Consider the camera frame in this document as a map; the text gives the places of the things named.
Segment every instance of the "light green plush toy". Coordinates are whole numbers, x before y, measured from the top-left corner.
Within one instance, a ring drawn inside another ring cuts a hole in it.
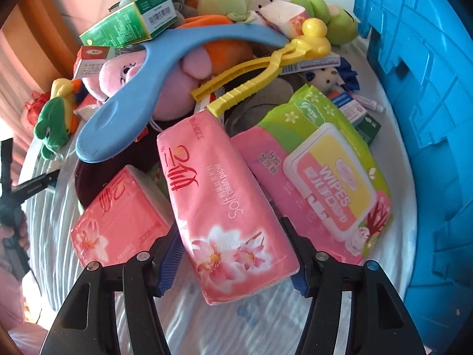
[[[324,0],[291,0],[306,9],[309,17],[322,20],[327,25],[327,40],[340,46],[358,37],[358,22],[343,8],[326,4]]]
[[[197,14],[218,14],[233,22],[249,23],[255,20],[250,15],[250,5],[251,0],[199,0]]]

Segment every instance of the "blue curved plastic object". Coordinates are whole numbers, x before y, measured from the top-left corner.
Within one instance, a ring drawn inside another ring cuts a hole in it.
[[[473,41],[447,0],[355,0],[354,12],[361,35],[372,30],[368,61],[414,175],[417,249],[405,304],[441,354],[473,308]]]
[[[169,71],[195,47],[209,41],[238,39],[282,48],[288,39],[261,25],[216,25],[165,30],[143,43],[146,60],[139,72],[84,125],[76,141],[77,156],[99,163],[116,156],[143,131]]]

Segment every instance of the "pink flower print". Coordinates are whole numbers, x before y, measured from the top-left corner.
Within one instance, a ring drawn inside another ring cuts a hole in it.
[[[216,286],[220,286],[227,280],[235,280],[236,272],[231,267],[231,257],[228,255],[228,251],[222,251],[218,249],[217,243],[210,241],[193,241],[193,245],[199,247],[199,249],[193,249],[192,253],[197,263],[197,273],[200,276],[210,279]]]
[[[244,264],[244,268],[247,271],[252,267],[259,268],[264,262],[266,262],[266,260],[257,256],[257,254],[261,253],[264,249],[264,237],[261,240],[261,243],[256,243],[256,238],[260,235],[261,232],[258,232],[255,236],[249,239],[249,241],[238,247],[234,255],[235,261]]]
[[[88,260],[98,260],[102,264],[108,262],[108,255],[105,247],[108,240],[98,234],[98,223],[96,220],[90,220],[86,227],[79,231],[76,236],[76,243],[84,257]]]

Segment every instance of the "pink tissue package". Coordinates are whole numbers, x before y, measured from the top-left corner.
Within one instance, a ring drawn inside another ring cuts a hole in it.
[[[169,200],[151,178],[123,168],[89,205],[70,231],[80,263],[124,263],[148,251],[174,222]]]
[[[261,188],[207,110],[158,136],[182,241],[209,304],[234,301],[299,270]]]

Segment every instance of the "green plush toy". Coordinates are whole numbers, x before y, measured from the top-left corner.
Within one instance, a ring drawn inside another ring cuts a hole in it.
[[[327,25],[325,37],[330,44],[340,46],[358,37],[357,21],[338,5],[327,5],[324,0],[291,0],[291,2],[304,7],[309,17],[318,18]]]
[[[251,0],[199,0],[197,14],[218,14],[233,22],[249,23],[255,20],[250,14],[250,5]]]
[[[49,159],[68,142],[69,135],[77,130],[78,120],[73,108],[62,97],[49,100],[41,110],[35,126],[35,136],[42,140],[41,155]]]

